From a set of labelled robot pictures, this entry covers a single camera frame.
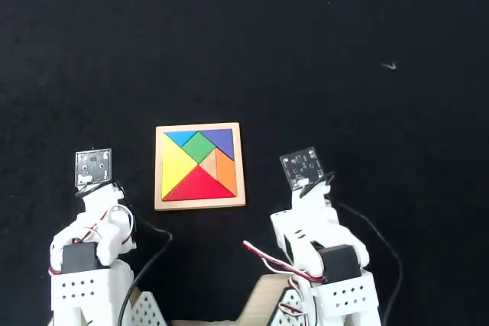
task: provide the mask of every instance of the red triangle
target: red triangle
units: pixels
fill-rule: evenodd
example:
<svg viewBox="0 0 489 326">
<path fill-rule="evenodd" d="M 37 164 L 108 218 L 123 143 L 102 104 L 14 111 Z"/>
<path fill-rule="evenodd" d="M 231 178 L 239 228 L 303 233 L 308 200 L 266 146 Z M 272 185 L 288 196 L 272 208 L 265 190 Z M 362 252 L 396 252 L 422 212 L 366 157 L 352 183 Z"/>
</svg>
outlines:
<svg viewBox="0 0 489 326">
<path fill-rule="evenodd" d="M 232 192 L 197 166 L 165 197 L 164 202 L 234 197 Z"/>
</svg>

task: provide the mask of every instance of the wooden base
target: wooden base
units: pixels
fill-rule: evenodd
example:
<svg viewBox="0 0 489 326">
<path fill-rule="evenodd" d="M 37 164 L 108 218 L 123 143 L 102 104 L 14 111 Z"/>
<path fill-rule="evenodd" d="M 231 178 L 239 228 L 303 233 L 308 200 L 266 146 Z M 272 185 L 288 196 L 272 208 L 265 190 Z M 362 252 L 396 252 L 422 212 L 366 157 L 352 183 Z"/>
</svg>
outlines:
<svg viewBox="0 0 489 326">
<path fill-rule="evenodd" d="M 266 326 L 275 307 L 288 287 L 289 275 L 263 275 L 254 287 L 243 312 L 236 321 L 172 321 L 173 326 Z"/>
</svg>

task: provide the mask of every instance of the beige square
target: beige square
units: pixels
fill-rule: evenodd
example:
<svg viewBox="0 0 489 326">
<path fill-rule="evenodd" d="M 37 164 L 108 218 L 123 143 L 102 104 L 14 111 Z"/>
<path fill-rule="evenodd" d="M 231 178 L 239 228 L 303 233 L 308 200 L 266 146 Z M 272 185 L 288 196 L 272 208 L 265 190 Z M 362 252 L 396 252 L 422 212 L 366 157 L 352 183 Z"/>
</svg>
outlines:
<svg viewBox="0 0 489 326">
<path fill-rule="evenodd" d="M 173 131 L 200 131 L 213 129 L 231 129 L 235 154 L 236 184 L 238 195 L 234 198 L 178 200 L 164 202 L 161 199 L 161 179 L 163 165 L 163 133 Z M 239 123 L 193 124 L 156 127 L 156 153 L 154 160 L 154 208 L 155 210 L 204 209 L 243 206 L 245 200 L 245 178 L 243 175 L 243 159 L 241 155 L 241 137 Z"/>
</svg>

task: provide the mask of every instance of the tangram puzzle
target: tangram puzzle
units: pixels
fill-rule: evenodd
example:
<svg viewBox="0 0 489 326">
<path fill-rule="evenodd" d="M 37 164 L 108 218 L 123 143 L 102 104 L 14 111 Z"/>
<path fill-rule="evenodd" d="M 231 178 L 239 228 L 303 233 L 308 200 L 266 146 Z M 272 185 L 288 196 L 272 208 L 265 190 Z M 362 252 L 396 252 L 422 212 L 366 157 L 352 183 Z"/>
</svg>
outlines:
<svg viewBox="0 0 489 326">
<path fill-rule="evenodd" d="M 245 204 L 238 123 L 156 128 L 154 208 Z"/>
</svg>

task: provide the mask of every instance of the cable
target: cable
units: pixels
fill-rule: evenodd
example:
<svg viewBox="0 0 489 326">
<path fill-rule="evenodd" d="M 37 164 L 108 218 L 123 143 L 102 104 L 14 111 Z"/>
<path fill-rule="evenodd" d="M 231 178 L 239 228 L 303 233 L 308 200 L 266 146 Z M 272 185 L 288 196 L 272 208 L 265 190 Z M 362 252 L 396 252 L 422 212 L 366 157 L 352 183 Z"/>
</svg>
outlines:
<svg viewBox="0 0 489 326">
<path fill-rule="evenodd" d="M 262 259 L 263 260 L 263 263 L 265 264 L 265 266 L 272 272 L 272 273 L 276 273 L 276 274 L 293 274 L 292 272 L 290 271 L 281 271 L 281 270 L 277 270 L 277 269 L 274 269 L 272 266 L 270 266 L 270 264 L 265 260 L 265 259 Z"/>
<path fill-rule="evenodd" d="M 394 287 L 394 290 L 392 291 L 392 294 L 390 295 L 389 301 L 387 302 L 387 307 L 385 308 L 384 311 L 384 319 L 382 321 L 382 326 L 387 326 L 387 322 L 389 321 L 389 316 L 390 312 L 392 311 L 392 307 L 394 302 L 396 301 L 397 294 L 399 293 L 399 289 L 403 283 L 403 277 L 404 277 L 404 266 L 403 262 L 400 259 L 399 255 L 395 251 L 395 249 L 390 245 L 390 243 L 384 238 L 382 233 L 375 227 L 374 223 L 371 222 L 370 219 L 368 219 L 365 215 L 360 213 L 359 211 L 356 211 L 355 209 L 349 207 L 343 202 L 340 202 L 338 200 L 334 200 L 334 203 L 340 207 L 342 207 L 344 210 L 349 211 L 353 215 L 356 215 L 359 218 L 362 218 L 364 221 L 367 222 L 368 225 L 374 230 L 375 234 L 384 242 L 385 246 L 389 249 L 390 253 L 392 253 L 392 256 L 397 262 L 397 267 L 399 269 L 399 273 L 397 276 L 397 282 L 396 286 Z"/>
<path fill-rule="evenodd" d="M 275 263 L 279 266 L 282 266 L 285 270 L 289 270 L 290 272 L 302 276 L 304 279 L 309 280 L 310 282 L 323 282 L 325 280 L 324 276 L 321 276 L 319 278 L 316 278 L 314 276 L 309 275 L 306 272 L 303 272 L 302 270 L 297 269 L 296 267 L 282 261 L 278 260 L 275 257 L 270 256 L 269 254 L 263 252 L 262 250 L 257 249 L 255 246 L 250 244 L 247 240 L 243 241 L 243 246 L 248 248 L 251 252 L 256 253 L 260 258 L 265 259 L 270 261 L 271 263 Z"/>
<path fill-rule="evenodd" d="M 144 267 L 141 269 L 141 271 L 139 272 L 138 276 L 136 276 L 134 278 L 134 281 L 132 282 L 131 286 L 129 286 L 129 289 L 127 291 L 127 293 L 125 294 L 125 297 L 124 297 L 124 301 L 122 301 L 122 305 L 121 305 L 121 310 L 119 311 L 119 317 L 118 317 L 118 320 L 117 320 L 117 326 L 122 326 L 122 319 L 124 318 L 124 311 L 128 305 L 128 302 L 129 302 L 129 299 L 131 297 L 131 294 L 132 292 L 134 291 L 134 288 L 136 288 L 136 286 L 138 285 L 139 281 L 141 280 L 141 278 L 143 277 L 143 275 L 148 271 L 148 269 L 151 267 L 151 265 L 153 265 L 156 260 L 158 260 L 158 258 L 164 254 L 164 252 L 167 250 L 168 248 L 168 245 L 170 244 L 170 242 L 173 240 L 173 235 L 166 231 L 167 235 L 168 235 L 168 240 L 167 242 L 163 245 L 163 247 L 161 248 L 161 250 L 159 250 L 158 252 L 156 252 L 153 257 L 150 258 L 150 260 L 146 263 L 146 265 L 144 265 Z"/>
<path fill-rule="evenodd" d="M 292 277 L 290 277 L 287 282 L 289 283 L 289 285 L 295 289 L 295 291 L 297 292 L 297 294 L 299 295 L 299 298 L 301 301 L 304 300 L 304 297 L 303 297 L 303 294 L 302 292 L 300 291 L 299 289 L 299 286 L 297 286 L 297 283 L 293 281 Z"/>
<path fill-rule="evenodd" d="M 289 315 L 289 316 L 292 316 L 292 317 L 299 317 L 299 316 L 304 316 L 304 315 L 305 315 L 305 313 L 303 312 L 303 310 L 302 310 L 302 309 L 299 309 L 299 308 L 297 308 L 297 307 L 294 307 L 293 305 L 288 305 L 287 303 L 283 303 L 283 302 L 279 303 L 279 304 L 278 304 L 278 308 L 279 308 L 279 309 L 280 309 L 280 310 L 281 310 L 283 313 L 285 313 L 286 315 Z"/>
<path fill-rule="evenodd" d="M 111 206 L 109 209 L 108 209 L 108 215 L 107 215 L 107 218 L 110 216 L 110 212 L 114 209 L 114 208 L 117 208 L 118 210 L 122 210 L 122 211 L 125 211 L 125 214 L 128 215 L 128 217 L 131 219 L 131 224 L 129 225 L 129 234 L 128 236 L 122 241 L 122 244 L 125 244 L 129 238 L 131 238 L 131 235 L 132 235 L 132 230 L 134 229 L 134 214 L 132 214 L 132 211 L 129 210 L 127 207 L 123 206 L 123 205 L 120 205 L 120 204 L 116 204 L 116 205 L 113 205 Z"/>
<path fill-rule="evenodd" d="M 90 190 L 87 190 L 86 188 L 88 187 L 88 184 L 85 184 L 78 192 L 75 192 L 75 196 L 77 198 L 84 198 L 87 195 L 90 195 L 92 192 L 97 191 L 98 189 L 101 189 L 104 186 L 110 185 L 111 183 L 114 183 L 113 180 L 103 182 L 100 185 L 97 185 L 95 187 L 92 187 Z"/>
</svg>

